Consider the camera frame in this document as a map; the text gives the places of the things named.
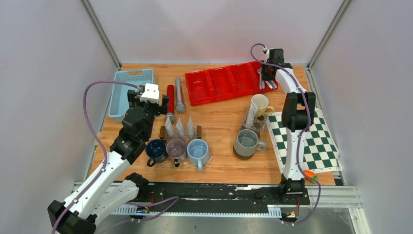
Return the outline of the grey toothpaste tube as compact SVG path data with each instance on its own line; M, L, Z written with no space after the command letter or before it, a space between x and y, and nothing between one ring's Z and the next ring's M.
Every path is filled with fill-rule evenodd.
M184 129L181 118L178 118L178 121L176 123L176 129L178 131L179 137L184 137L185 136L185 129Z

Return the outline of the dark blue mug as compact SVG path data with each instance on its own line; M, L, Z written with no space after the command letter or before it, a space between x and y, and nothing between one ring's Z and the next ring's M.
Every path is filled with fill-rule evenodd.
M162 163L167 160L166 145L160 139L153 139L147 143L145 152L149 157L147 166L153 167L157 163Z

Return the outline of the cream yellow mug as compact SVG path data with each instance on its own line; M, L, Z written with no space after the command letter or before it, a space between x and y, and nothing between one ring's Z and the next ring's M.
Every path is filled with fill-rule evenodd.
M268 115L275 112L275 108L269 105L269 99L262 94L256 94L251 98L251 104L255 108L255 117L260 117L262 115Z

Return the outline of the purple grey mug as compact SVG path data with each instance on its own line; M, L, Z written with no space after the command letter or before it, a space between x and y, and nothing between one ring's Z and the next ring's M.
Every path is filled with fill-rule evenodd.
M174 167L179 167L180 164L187 159L187 145L180 138L173 138L166 144L166 152L171 158Z

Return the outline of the clear textured plastic sheet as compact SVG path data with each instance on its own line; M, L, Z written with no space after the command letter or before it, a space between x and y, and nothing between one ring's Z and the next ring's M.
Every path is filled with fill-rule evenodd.
M241 130L244 129L249 129L252 130L253 132L255 132L258 136L258 138L260 138L265 126L266 126L266 120L268 119L268 115L261 115L259 117L254 117L254 120L252 122L252 125L247 125L246 121L248 119L248 114L249 114L249 108L247 108L246 112L245 112L245 116L243 121L241 122L241 126L239 129L239 132Z

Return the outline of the light blue mug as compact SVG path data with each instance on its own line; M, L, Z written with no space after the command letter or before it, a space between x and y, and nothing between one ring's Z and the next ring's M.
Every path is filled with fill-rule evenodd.
M187 145L187 157L189 162L196 166L199 172L211 158L208 144L202 139L194 139Z

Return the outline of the grey green mug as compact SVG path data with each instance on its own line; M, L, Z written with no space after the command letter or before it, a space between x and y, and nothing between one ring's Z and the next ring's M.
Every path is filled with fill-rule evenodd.
M257 134L249 129L238 132L233 145L233 152L236 157L242 160L250 159L256 151L263 151L267 144L260 141Z

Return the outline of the white toothbrush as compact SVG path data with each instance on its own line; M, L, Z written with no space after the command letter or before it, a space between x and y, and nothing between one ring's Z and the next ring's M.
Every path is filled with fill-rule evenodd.
M257 70L258 74L259 74L259 88L262 90L265 88L265 83L262 79L262 71L261 69Z

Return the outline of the brown oval wooden tray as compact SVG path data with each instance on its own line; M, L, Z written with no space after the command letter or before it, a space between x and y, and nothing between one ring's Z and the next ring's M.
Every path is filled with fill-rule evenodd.
M249 108L246 110L240 129L233 144L234 155L242 160L252 158L256 151L264 151L267 143L260 140L268 115L254 117L252 124L247 125Z

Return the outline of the red glitter microphone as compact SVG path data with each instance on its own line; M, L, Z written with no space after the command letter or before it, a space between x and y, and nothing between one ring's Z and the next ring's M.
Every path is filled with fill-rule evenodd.
M165 120L170 120L171 123L175 122L175 115L174 115L174 94L175 94L175 87L174 85L167 86L167 95L169 97L168 103L168 110L165 117Z

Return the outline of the light blue plastic basket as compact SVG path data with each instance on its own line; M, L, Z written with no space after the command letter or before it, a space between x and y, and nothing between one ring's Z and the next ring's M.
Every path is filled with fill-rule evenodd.
M144 86L146 83L154 83L154 71L152 69L118 71L114 80ZM117 123L122 122L129 108L127 93L132 89L127 85L113 84L108 116Z

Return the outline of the silver microphone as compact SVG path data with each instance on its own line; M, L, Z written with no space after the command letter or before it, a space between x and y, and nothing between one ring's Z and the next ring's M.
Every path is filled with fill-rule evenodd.
M176 110L178 113L182 114L186 111L186 106L183 102L183 93L182 93L182 82L179 77L175 79L175 88L176 88Z

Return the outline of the red bin with clear sheet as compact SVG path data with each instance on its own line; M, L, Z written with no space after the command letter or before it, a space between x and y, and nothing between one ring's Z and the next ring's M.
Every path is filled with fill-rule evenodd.
M233 82L226 67L208 69L212 84L212 101L218 102L234 98Z

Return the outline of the green white chessboard mat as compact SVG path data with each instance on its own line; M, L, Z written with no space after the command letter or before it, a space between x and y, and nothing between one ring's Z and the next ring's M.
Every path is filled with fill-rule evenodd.
M287 132L282 125L282 113L274 112L267 117L266 125L273 144L280 172L286 165ZM342 171L339 151L325 122L323 112L316 108L314 124L310 126L304 145L302 168L314 173Z

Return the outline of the aluminium corner frame post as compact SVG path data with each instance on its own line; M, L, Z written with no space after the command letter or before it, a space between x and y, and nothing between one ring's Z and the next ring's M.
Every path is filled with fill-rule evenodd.
M310 62L307 64L308 70L312 70L320 55L322 54L325 46L327 45L328 41L330 40L330 37L333 35L335 29L337 28L338 24L340 23L342 17L345 15L346 11L348 10L349 6L351 5L353 1L352 0L342 0L341 4L335 13L332 21L330 22L329 26L327 27L326 32L324 33L320 43L318 44L314 54L312 55Z

